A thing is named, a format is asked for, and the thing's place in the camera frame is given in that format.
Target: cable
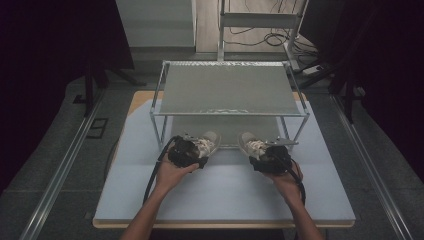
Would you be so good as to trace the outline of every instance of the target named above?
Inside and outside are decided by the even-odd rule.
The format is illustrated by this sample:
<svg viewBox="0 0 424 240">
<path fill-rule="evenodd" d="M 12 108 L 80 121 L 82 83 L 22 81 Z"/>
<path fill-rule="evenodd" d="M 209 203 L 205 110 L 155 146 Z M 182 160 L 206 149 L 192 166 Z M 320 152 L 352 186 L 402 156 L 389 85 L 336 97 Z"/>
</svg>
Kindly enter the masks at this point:
<svg viewBox="0 0 424 240">
<path fill-rule="evenodd" d="M 286 9 L 286 6 L 287 6 L 287 0 L 284 0 L 285 1 L 285 3 L 284 3 L 284 8 L 283 8 L 283 10 L 281 10 L 281 6 L 283 5 L 283 0 L 281 0 L 281 2 L 280 2 L 280 6 L 278 7 L 278 13 L 282 13 L 282 12 L 284 12 L 284 10 Z"/>
<path fill-rule="evenodd" d="M 240 33 L 248 32 L 248 31 L 250 31 L 250 30 L 252 30 L 252 29 L 255 29 L 255 28 L 248 28 L 248 29 L 243 30 L 243 31 L 240 31 L 240 32 L 233 32 L 233 30 L 232 30 L 232 29 L 231 29 L 231 27 L 230 27 L 230 33 L 232 33 L 232 34 L 234 34 L 234 35 L 237 35 L 237 34 L 240 34 Z"/>
<path fill-rule="evenodd" d="M 297 0 L 295 0 L 295 1 L 294 1 L 293 9 L 292 9 L 292 13 L 294 13 L 294 9 L 295 9 L 295 7 L 296 7 L 296 3 L 297 3 Z"/>
<path fill-rule="evenodd" d="M 174 137 L 172 137 L 171 139 L 169 139 L 168 143 L 166 144 L 166 146 L 163 148 L 163 150 L 162 150 L 161 154 L 159 155 L 159 158 L 158 158 L 158 160 L 156 161 L 155 167 L 153 168 L 152 175 L 150 176 L 149 183 L 147 184 L 146 191 L 144 192 L 143 205 L 144 205 L 144 203 L 146 202 L 147 198 L 149 197 L 150 189 L 152 188 L 153 181 L 154 181 L 154 180 L 155 180 L 155 178 L 156 178 L 156 174 L 158 173 L 158 170 L 159 170 L 160 164 L 162 163 L 162 159 L 163 159 L 163 157 L 165 156 L 166 152 L 168 151 L 169 145 L 170 145 L 170 144 L 171 144 L 171 143 L 172 143 L 172 142 L 173 142 L 173 141 L 174 141 L 177 137 L 178 137 L 178 136 L 174 136 Z"/>
<path fill-rule="evenodd" d="M 269 42 L 269 39 L 271 39 L 271 38 L 275 38 L 275 39 L 277 39 L 279 42 L 278 43 L 271 43 L 271 42 Z M 279 34 L 279 33 L 268 33 L 268 34 L 266 34 L 265 36 L 264 36 L 264 39 L 262 40 L 262 41 L 259 41 L 259 42 L 256 42 L 256 43 L 240 43 L 240 42 L 228 42 L 228 41 L 225 41 L 224 40 L 224 42 L 226 43 L 226 44 L 238 44 L 238 45 L 242 45 L 242 46 L 256 46 L 256 45 L 259 45 L 259 44 L 261 44 L 261 43 L 267 43 L 268 45 L 270 45 L 270 46 L 273 46 L 273 47 L 278 47 L 278 46 L 281 46 L 281 45 L 283 45 L 285 42 L 286 42 L 286 40 L 287 40 L 287 37 L 286 36 L 284 36 L 284 35 L 282 35 L 282 34 Z"/>
<path fill-rule="evenodd" d="M 283 160 L 281 160 L 277 155 L 272 154 L 272 157 L 276 158 L 278 161 L 281 162 L 281 164 L 284 166 L 284 168 L 287 169 L 287 172 L 290 173 L 290 175 L 292 175 L 292 177 L 294 178 L 294 181 L 296 182 L 296 185 L 299 187 L 300 193 L 302 195 L 302 203 L 303 205 L 305 205 L 306 202 L 306 192 L 305 192 L 305 186 L 302 183 L 302 179 L 293 171 L 293 169 L 290 166 L 287 166 L 286 163 L 284 163 Z M 293 161 L 295 163 L 297 172 L 300 172 L 300 169 L 296 163 L 295 160 L 291 159 L 291 161 Z"/>
<path fill-rule="evenodd" d="M 272 10 L 274 9 L 275 6 L 277 6 L 278 2 L 280 2 L 280 0 L 277 0 L 274 4 L 274 6 L 272 6 L 271 10 L 269 11 L 269 13 L 272 13 Z"/>
<path fill-rule="evenodd" d="M 247 8 L 247 11 L 248 12 L 250 12 L 250 9 L 249 9 L 249 7 L 247 6 L 247 0 L 244 0 L 244 6 L 246 6 L 246 8 Z"/>
</svg>

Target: floor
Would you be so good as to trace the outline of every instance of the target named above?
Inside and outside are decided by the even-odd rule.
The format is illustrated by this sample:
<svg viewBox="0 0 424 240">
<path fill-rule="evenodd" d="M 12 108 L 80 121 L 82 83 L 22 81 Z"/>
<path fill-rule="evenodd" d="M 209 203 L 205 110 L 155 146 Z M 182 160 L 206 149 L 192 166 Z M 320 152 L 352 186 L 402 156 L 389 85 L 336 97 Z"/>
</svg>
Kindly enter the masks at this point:
<svg viewBox="0 0 424 240">
<path fill-rule="evenodd" d="M 193 52 L 133 53 L 136 66 L 145 63 L 156 67 L 160 59 L 206 59 L 212 55 Z M 138 90 L 151 90 L 158 79 L 156 71 L 137 68 L 132 72 L 146 87 L 131 85 L 113 73 L 111 84 L 99 105 L 95 118 L 107 119 L 103 135 L 93 127 L 85 137 L 69 174 L 38 239 L 118 239 L 121 229 L 96 229 L 91 220 L 107 176 L 114 145 L 119 139 L 132 95 Z M 299 76 L 299 81 L 307 77 Z M 409 239 L 396 234 L 382 199 L 379 198 L 361 157 L 343 125 L 337 105 L 328 94 L 331 79 L 305 89 L 331 157 L 351 201 L 357 221 L 352 228 L 323 230 L 327 239 Z M 39 203 L 43 192 L 64 158 L 75 133 L 84 120 L 85 107 L 74 104 L 76 96 L 84 95 L 82 79 L 70 83 L 66 97 L 42 142 L 0 198 L 0 239 L 18 239 Z M 354 127 L 381 179 L 385 183 L 405 224 L 414 239 L 424 238 L 424 185 L 415 175 L 390 139 L 361 107 L 354 103 Z M 293 229 L 233 231 L 155 230 L 152 239 L 292 239 Z"/>
</svg>

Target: forearm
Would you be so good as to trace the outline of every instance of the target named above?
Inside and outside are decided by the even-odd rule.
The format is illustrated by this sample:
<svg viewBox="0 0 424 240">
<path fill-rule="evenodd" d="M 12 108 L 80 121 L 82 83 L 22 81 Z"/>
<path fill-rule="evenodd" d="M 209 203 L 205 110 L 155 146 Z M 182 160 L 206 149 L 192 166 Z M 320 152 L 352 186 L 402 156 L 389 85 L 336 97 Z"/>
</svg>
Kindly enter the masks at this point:
<svg viewBox="0 0 424 240">
<path fill-rule="evenodd" d="M 294 224 L 296 225 L 300 239 L 324 239 L 301 201 L 288 201 L 287 204 L 292 212 Z"/>
<path fill-rule="evenodd" d="M 138 211 L 137 215 L 128 225 L 121 240 L 149 239 L 159 207 L 165 198 L 167 191 L 154 189 L 150 197 Z"/>
</svg>

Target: white table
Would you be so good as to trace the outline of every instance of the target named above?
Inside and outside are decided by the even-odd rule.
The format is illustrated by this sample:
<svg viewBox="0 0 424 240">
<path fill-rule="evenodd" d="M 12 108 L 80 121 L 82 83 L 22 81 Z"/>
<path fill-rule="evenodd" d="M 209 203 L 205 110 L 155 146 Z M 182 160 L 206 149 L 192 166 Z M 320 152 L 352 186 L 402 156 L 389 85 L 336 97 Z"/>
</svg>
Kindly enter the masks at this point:
<svg viewBox="0 0 424 240">
<path fill-rule="evenodd" d="M 300 144 L 289 151 L 304 173 L 306 208 L 318 227 L 351 227 L 355 215 L 311 106 L 306 104 L 311 116 L 299 137 Z M 127 117 L 93 219 L 98 228 L 126 227 L 142 205 L 147 182 L 160 153 L 149 116 L 150 107 L 151 101 L 147 101 L 131 110 Z M 289 131 L 296 129 L 298 120 L 287 120 Z M 170 133 L 172 117 L 168 118 L 168 125 Z M 254 172 L 239 150 L 219 149 L 204 169 L 186 176 L 168 194 L 154 227 L 293 226 L 291 213 L 272 182 Z"/>
</svg>

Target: white wall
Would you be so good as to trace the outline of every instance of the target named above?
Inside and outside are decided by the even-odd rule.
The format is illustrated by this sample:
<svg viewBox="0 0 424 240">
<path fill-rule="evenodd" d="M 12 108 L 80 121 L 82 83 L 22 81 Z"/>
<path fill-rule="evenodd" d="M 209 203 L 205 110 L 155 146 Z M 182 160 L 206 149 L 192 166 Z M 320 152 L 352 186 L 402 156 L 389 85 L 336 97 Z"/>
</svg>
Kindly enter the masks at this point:
<svg viewBox="0 0 424 240">
<path fill-rule="evenodd" d="M 194 47 L 194 0 L 116 0 L 130 47 Z"/>
</svg>

